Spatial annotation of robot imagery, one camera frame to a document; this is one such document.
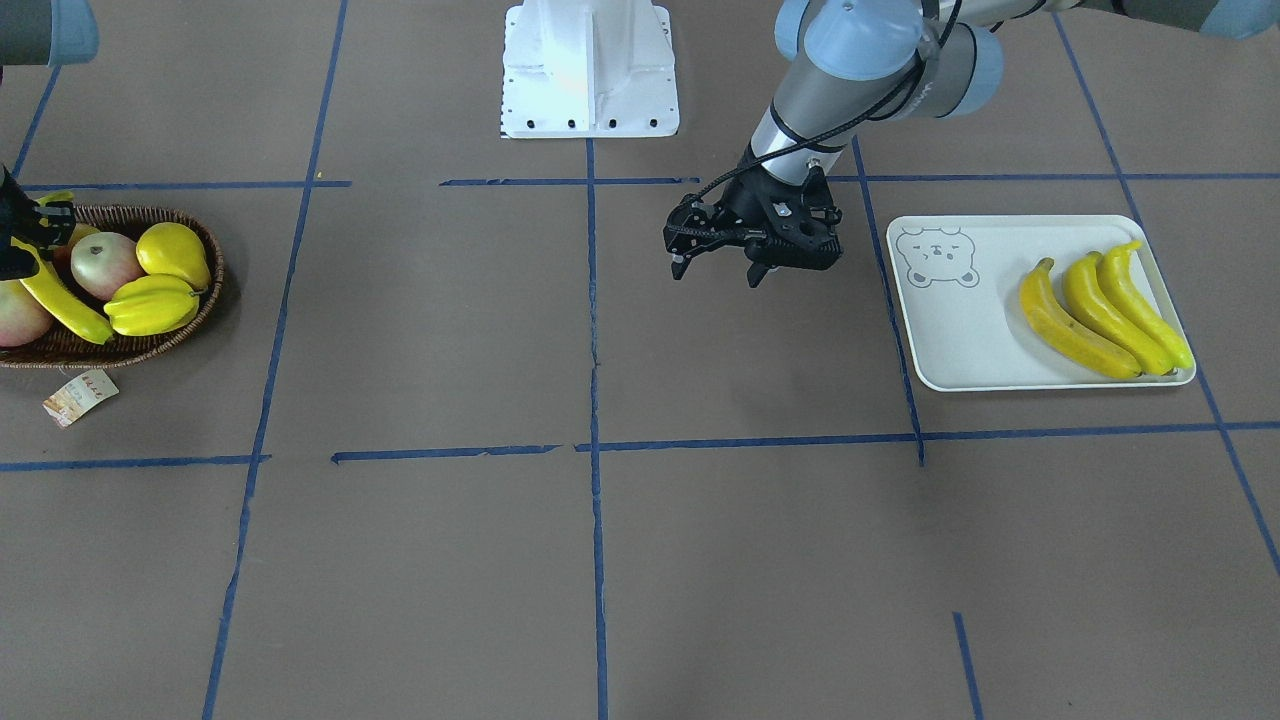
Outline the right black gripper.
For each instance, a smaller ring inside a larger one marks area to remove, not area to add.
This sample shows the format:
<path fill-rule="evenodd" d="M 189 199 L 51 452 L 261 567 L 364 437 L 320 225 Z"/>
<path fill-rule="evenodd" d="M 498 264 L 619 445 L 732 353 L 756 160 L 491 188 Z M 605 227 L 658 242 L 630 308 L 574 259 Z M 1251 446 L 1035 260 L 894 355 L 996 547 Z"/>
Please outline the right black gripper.
<path fill-rule="evenodd" d="M 3 167 L 1 281 L 35 277 L 38 273 L 36 260 L 51 260 L 56 249 L 70 242 L 76 224 L 73 200 L 41 205 Z"/>

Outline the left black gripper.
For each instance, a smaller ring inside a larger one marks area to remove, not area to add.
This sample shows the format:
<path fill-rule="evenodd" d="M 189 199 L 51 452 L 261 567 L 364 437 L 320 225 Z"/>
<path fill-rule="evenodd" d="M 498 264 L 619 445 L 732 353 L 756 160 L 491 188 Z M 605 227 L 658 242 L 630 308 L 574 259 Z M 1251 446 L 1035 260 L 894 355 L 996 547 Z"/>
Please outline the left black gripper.
<path fill-rule="evenodd" d="M 740 167 L 704 190 L 685 195 L 663 227 L 671 275 L 681 281 L 694 258 L 740 247 L 750 261 L 746 281 L 758 288 L 771 270 L 824 272 L 844 255 L 828 176 L 817 160 L 799 184 L 774 178 L 746 152 Z"/>

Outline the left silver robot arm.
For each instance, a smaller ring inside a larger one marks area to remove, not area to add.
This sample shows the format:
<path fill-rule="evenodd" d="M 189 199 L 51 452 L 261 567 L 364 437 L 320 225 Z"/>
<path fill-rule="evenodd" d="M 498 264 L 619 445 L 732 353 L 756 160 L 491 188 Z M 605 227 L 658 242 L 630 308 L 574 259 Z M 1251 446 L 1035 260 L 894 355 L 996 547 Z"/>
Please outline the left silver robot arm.
<path fill-rule="evenodd" d="M 758 287 L 778 268 L 823 272 L 844 255 L 829 173 L 865 124 L 964 117 L 996 94 L 1002 23 L 1073 1 L 786 1 L 774 42 L 790 68 L 739 164 L 685 196 L 663 228 L 671 274 L 724 247 Z"/>

